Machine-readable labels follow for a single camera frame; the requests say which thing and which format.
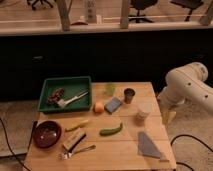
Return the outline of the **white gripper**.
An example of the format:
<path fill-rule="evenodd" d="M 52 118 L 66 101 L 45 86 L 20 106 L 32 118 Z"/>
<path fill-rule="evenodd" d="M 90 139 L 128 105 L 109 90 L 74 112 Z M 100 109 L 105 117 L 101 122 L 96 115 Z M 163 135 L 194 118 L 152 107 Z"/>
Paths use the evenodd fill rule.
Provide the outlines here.
<path fill-rule="evenodd" d="M 165 87 L 157 96 L 157 101 L 163 116 L 163 124 L 167 126 L 176 116 L 173 108 L 184 103 L 184 98 L 169 87 Z"/>

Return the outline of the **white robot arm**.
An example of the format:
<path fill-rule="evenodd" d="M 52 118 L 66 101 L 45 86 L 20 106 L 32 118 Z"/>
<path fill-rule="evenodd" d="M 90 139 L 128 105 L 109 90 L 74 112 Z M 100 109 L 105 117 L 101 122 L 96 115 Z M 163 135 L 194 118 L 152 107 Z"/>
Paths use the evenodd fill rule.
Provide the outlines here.
<path fill-rule="evenodd" d="M 176 116 L 174 109 L 186 99 L 197 103 L 213 115 L 213 88 L 205 84 L 207 78 L 207 67 L 200 62 L 174 68 L 166 74 L 166 86 L 157 96 L 165 126 Z"/>

